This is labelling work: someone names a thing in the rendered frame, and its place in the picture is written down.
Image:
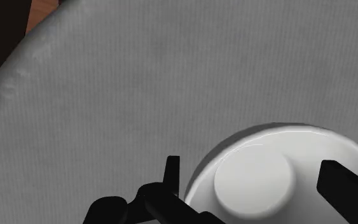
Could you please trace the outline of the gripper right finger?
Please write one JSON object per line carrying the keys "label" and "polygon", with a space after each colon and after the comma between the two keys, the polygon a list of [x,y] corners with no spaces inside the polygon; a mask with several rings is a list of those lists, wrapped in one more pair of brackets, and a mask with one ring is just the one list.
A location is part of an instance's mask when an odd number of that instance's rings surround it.
{"label": "gripper right finger", "polygon": [[358,175],[335,160],[323,160],[317,191],[349,224],[358,224]]}

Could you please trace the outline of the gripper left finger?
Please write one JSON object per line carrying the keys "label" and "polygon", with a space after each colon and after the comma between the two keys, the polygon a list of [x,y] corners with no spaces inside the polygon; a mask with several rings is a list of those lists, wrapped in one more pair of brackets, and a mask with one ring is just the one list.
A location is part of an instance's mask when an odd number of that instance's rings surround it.
{"label": "gripper left finger", "polygon": [[86,213],[83,224],[226,224],[208,211],[195,211],[179,198],[180,157],[169,155],[162,182],[142,185],[131,202],[119,196],[101,197]]}

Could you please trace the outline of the white bowl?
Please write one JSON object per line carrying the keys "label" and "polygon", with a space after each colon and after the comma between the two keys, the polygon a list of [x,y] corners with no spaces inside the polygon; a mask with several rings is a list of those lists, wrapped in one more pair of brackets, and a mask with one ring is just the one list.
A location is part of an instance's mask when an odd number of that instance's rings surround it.
{"label": "white bowl", "polygon": [[202,160],[184,201],[226,224],[349,224],[317,191],[323,160],[358,175],[358,144],[298,123],[245,129]]}

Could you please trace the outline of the grey fabric upholstered furniture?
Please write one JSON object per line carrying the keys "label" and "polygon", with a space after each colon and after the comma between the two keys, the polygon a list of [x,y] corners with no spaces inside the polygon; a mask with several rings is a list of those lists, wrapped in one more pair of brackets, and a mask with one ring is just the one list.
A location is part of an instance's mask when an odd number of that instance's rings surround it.
{"label": "grey fabric upholstered furniture", "polygon": [[181,158],[306,123],[358,143],[358,0],[67,0],[0,68],[0,224],[82,224]]}

